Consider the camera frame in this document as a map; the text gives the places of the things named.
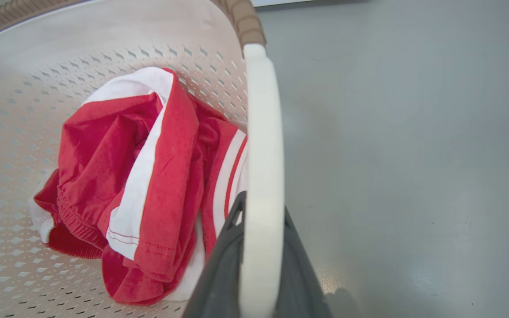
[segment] red and white clothing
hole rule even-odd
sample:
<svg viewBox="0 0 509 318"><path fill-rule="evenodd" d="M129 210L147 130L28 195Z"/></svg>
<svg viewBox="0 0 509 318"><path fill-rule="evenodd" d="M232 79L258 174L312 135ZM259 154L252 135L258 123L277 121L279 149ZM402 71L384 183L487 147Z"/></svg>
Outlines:
<svg viewBox="0 0 509 318"><path fill-rule="evenodd" d="M107 82L63 126L58 169L30 200L42 241L101 258L122 303L185 300L236 194L247 136L171 70Z"/></svg>

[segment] laundry basket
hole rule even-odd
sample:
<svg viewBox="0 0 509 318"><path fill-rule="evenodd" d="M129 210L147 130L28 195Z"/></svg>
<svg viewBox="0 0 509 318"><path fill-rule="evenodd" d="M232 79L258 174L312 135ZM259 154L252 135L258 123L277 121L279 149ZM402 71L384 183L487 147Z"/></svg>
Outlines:
<svg viewBox="0 0 509 318"><path fill-rule="evenodd" d="M268 316L284 226L277 85L248 0L13 0L0 6L0 317L176 318L107 295L99 262L46 248L27 198L57 165L62 123L106 81L168 67L182 86L249 133L239 299Z"/></svg>

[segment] white object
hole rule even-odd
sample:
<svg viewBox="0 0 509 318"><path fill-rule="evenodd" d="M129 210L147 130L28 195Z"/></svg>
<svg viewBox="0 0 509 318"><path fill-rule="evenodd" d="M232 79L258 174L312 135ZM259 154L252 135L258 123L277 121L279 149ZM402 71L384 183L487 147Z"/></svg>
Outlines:
<svg viewBox="0 0 509 318"><path fill-rule="evenodd" d="M83 2L0 32L0 316L177 318L184 312L185 302L151 308L115 304L94 262L44 248L24 203L36 188L34 173L42 176L56 163L61 124L103 83L146 66L173 68L190 93L239 125L248 124L249 143L256 144L249 145L249 174L258 177L249 175L248 181L255 191L249 190L253 213L243 220L252 224L246 231L241 307L245 316L267 316L279 284L280 269L271 264L281 263L283 150L275 78L263 53L263 47L245 50L246 72L234 28L208 0ZM249 111L261 109L247 114L247 100ZM265 197L271 189L277 191ZM265 216L266 222L279 222L265 224ZM251 235L263 232L260 244L251 244ZM266 249L269 238L279 240ZM260 259L250 253L267 258L267 264L257 267ZM246 299L255 292L265 296Z"/></svg>

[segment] ribbed brown handle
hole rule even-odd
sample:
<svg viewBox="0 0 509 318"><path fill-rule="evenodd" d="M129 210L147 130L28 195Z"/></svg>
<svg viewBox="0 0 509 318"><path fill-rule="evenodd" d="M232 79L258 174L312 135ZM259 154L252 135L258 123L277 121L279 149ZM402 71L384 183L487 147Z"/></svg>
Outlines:
<svg viewBox="0 0 509 318"><path fill-rule="evenodd" d="M237 32L241 47L250 43L266 46L264 30L251 0L212 0L212 2L227 14Z"/></svg>
<svg viewBox="0 0 509 318"><path fill-rule="evenodd" d="M10 0L0 5L0 31L34 16L83 0Z"/></svg>

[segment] perforated basket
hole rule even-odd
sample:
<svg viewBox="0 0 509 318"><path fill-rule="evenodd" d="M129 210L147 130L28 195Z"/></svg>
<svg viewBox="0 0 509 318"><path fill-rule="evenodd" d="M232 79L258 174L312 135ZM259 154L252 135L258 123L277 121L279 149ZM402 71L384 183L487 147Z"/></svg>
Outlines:
<svg viewBox="0 0 509 318"><path fill-rule="evenodd" d="M116 304L89 262L45 248L26 199L56 167L61 125L106 81L169 67L249 133L240 304L268 316L283 231L283 150L274 70L248 0L14 0L0 6L0 317L176 318L186 302Z"/></svg>

